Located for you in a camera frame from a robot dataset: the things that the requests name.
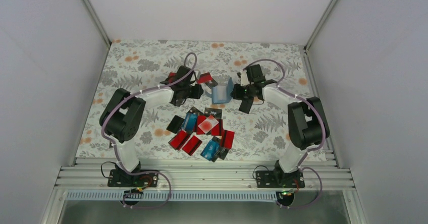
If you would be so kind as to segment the blue leather card holder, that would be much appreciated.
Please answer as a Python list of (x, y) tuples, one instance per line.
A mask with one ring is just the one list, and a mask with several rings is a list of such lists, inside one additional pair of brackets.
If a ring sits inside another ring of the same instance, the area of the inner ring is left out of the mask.
[(217, 85), (212, 89), (212, 104), (226, 104), (232, 100), (232, 91), (234, 89), (233, 79), (230, 77), (227, 84)]

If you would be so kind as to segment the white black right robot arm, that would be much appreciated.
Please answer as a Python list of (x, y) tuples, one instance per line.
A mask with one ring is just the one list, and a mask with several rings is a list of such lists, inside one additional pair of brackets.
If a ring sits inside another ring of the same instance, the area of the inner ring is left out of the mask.
[(329, 137), (329, 127), (322, 102), (317, 97), (303, 98), (280, 87), (278, 81), (266, 79), (260, 65), (250, 64), (237, 74), (231, 97), (240, 100), (239, 111), (249, 113), (258, 98), (281, 107), (288, 114), (288, 134), (292, 146), (286, 148), (271, 171), (274, 182), (286, 187), (300, 176), (300, 165), (311, 151), (322, 148)]

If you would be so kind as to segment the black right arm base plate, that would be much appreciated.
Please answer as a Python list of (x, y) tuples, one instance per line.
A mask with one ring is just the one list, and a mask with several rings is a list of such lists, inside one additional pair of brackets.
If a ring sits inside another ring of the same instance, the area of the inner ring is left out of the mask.
[(274, 171), (261, 170), (255, 172), (258, 188), (304, 188), (305, 181), (303, 173), (299, 170), (292, 173), (275, 174)]

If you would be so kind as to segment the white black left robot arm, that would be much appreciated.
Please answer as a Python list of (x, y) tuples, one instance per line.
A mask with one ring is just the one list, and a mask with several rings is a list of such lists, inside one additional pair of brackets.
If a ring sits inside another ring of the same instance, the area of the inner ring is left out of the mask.
[(140, 181), (140, 161), (130, 140), (139, 130), (144, 110), (167, 103), (181, 104), (188, 98), (199, 99), (203, 89), (196, 79), (194, 68), (180, 66), (174, 75), (155, 87), (134, 93), (118, 88), (113, 93), (99, 123), (102, 137), (113, 146), (116, 165), (122, 170), (120, 179), (127, 186)]

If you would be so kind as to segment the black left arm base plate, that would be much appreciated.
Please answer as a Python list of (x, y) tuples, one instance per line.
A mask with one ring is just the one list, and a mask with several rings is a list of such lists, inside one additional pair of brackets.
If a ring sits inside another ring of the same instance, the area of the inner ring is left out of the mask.
[(138, 176), (132, 176), (125, 173), (122, 169), (111, 170), (108, 178), (108, 187), (157, 187), (158, 174), (148, 173)]

